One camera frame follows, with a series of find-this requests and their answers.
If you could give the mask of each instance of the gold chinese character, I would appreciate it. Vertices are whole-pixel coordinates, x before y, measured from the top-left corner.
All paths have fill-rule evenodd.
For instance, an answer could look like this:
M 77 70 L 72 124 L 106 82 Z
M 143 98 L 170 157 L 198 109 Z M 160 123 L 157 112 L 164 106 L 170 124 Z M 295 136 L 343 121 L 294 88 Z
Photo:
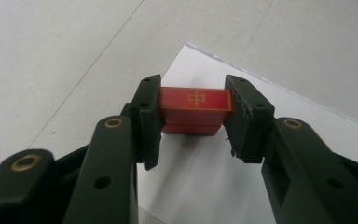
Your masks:
M 189 94 L 187 100 L 196 103 L 196 107 L 199 107 L 199 102 L 205 103 L 205 94 L 199 95 L 199 92 L 196 91 L 194 94 Z

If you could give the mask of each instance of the black plastic part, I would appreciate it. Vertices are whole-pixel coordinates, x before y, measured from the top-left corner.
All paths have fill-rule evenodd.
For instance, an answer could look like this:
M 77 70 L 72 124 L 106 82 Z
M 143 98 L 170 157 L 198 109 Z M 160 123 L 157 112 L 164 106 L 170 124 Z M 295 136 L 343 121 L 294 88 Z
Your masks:
M 273 123 L 274 106 L 246 79 L 226 76 L 226 90 L 233 96 L 233 114 L 224 126 L 232 155 L 244 162 L 260 163 Z
M 160 75 L 144 78 L 131 104 L 126 104 L 121 112 L 132 121 L 136 161 L 143 163 L 146 170 L 158 164 L 159 142 L 165 124 L 158 108 L 160 86 Z
M 262 173 L 277 223 L 358 223 L 358 166 L 345 163 L 307 123 L 276 119 Z
M 16 160 L 30 155 L 40 158 L 35 166 L 23 171 L 11 169 Z M 32 161 L 23 160 L 22 165 Z M 53 223 L 59 211 L 52 207 L 55 202 L 51 193 L 57 186 L 50 152 L 28 149 L 7 158 L 0 164 L 0 223 Z
M 132 143 L 127 117 L 98 122 L 63 223 L 138 223 Z

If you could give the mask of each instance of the red box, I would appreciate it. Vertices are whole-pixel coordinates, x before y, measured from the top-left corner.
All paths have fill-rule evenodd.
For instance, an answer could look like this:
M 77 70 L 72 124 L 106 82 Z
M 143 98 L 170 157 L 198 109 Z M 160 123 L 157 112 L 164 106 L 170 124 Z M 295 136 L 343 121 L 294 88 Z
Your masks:
M 161 87 L 159 109 L 164 133 L 214 135 L 232 114 L 228 90 Z

